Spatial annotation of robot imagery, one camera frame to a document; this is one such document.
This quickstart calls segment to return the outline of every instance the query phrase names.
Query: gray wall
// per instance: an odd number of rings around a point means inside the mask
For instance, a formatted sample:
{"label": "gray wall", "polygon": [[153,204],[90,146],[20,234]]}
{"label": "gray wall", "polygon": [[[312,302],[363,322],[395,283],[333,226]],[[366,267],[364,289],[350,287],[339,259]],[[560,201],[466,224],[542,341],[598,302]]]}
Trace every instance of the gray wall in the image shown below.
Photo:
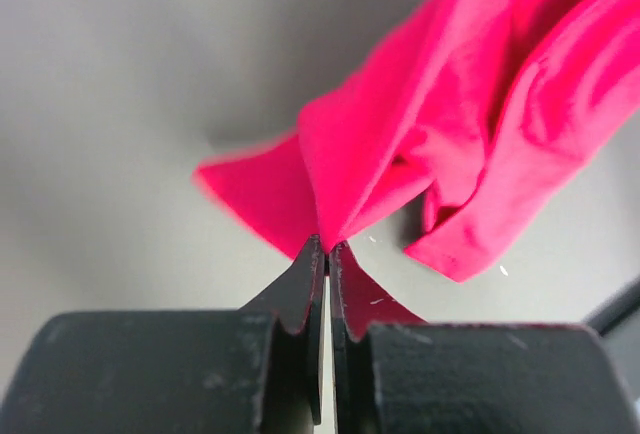
{"label": "gray wall", "polygon": [[[418,2],[0,0],[0,391],[56,312],[234,307],[266,285],[288,261],[191,171],[290,127]],[[406,213],[356,251],[429,319],[577,320],[640,270],[638,132],[500,261],[509,278],[458,286],[404,259]]]}

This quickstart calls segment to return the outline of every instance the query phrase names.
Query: pink cloth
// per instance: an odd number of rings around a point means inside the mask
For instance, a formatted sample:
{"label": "pink cloth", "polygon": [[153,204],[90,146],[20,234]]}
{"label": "pink cloth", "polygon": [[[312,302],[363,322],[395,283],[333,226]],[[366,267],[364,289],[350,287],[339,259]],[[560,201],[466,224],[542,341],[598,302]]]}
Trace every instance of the pink cloth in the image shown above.
{"label": "pink cloth", "polygon": [[640,0],[427,0],[275,147],[200,183],[294,256],[426,192],[407,255],[487,268],[640,103]]}

